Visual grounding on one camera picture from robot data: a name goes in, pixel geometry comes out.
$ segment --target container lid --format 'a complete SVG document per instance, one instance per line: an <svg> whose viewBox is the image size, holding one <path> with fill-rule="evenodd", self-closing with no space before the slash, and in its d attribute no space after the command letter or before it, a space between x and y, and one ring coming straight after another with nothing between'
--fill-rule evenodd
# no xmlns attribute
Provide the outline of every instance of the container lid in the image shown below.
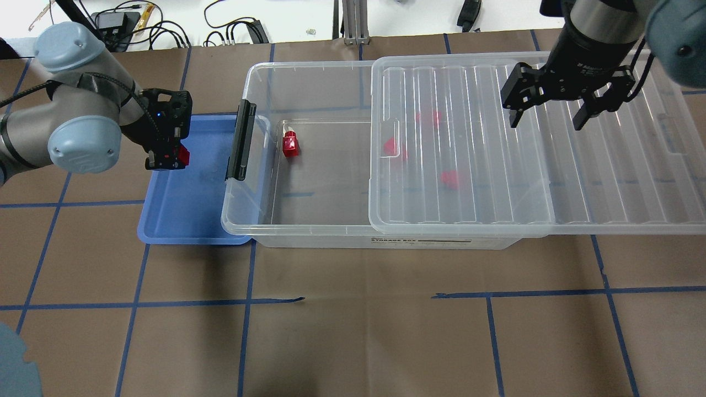
<svg viewBox="0 0 706 397"><path fill-rule="evenodd" d="M706 152L678 86L653 67L638 98L581 131L579 102L560 101L513 129L500 89L516 63L547 56L377 60L371 224L435 237L706 233Z"/></svg>

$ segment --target metal bracket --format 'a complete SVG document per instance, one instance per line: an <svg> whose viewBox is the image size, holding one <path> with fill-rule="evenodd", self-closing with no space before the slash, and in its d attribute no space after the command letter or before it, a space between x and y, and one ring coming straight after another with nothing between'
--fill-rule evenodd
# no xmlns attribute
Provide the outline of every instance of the metal bracket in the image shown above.
<svg viewBox="0 0 706 397"><path fill-rule="evenodd" d="M368 0L342 0L343 42L346 45L368 44Z"/></svg>

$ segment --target black connector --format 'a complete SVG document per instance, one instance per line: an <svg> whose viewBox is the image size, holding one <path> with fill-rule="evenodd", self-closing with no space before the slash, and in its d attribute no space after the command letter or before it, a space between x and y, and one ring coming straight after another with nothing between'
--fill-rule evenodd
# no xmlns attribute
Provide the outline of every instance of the black connector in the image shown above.
<svg viewBox="0 0 706 397"><path fill-rule="evenodd" d="M465 0L461 12L458 14L456 26L460 26L462 32L469 32L473 28L473 24L476 23L480 12L481 0Z"/></svg>
<svg viewBox="0 0 706 397"><path fill-rule="evenodd" d="M253 43L265 44L270 42L267 39L265 28L263 28L263 24L259 19L255 19L252 23L248 24L248 33L250 33L250 38L253 40Z"/></svg>

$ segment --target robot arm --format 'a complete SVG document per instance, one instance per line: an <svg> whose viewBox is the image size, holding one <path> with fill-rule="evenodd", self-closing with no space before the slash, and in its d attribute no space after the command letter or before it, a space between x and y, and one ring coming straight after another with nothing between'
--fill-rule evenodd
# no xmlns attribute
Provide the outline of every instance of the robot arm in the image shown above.
<svg viewBox="0 0 706 397"><path fill-rule="evenodd" d="M652 50L643 75L656 56L676 82L706 87L706 0L543 0L540 12L565 24L545 65L519 63L505 82L501 99L512 127L549 100L582 100L577 130L632 100L641 88L633 90L635 60L621 63L643 32Z"/></svg>
<svg viewBox="0 0 706 397"><path fill-rule="evenodd" d="M0 186L19 172L52 163L70 172L105 171L118 160L121 134L142 145L148 170L188 165L189 152L181 144L189 134L188 92L142 90L77 23L45 30L35 52L54 73L38 86L52 101L0 119ZM164 95L169 99L160 100Z"/></svg>

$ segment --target blue tray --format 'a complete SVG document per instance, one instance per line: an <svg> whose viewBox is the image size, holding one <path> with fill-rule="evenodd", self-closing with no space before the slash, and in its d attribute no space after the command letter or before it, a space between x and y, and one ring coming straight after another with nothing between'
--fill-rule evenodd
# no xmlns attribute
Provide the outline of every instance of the blue tray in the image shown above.
<svg viewBox="0 0 706 397"><path fill-rule="evenodd" d="M184 145L191 162L184 170L153 171L138 236L148 244L240 245L221 226L225 172L235 115L192 116Z"/></svg>

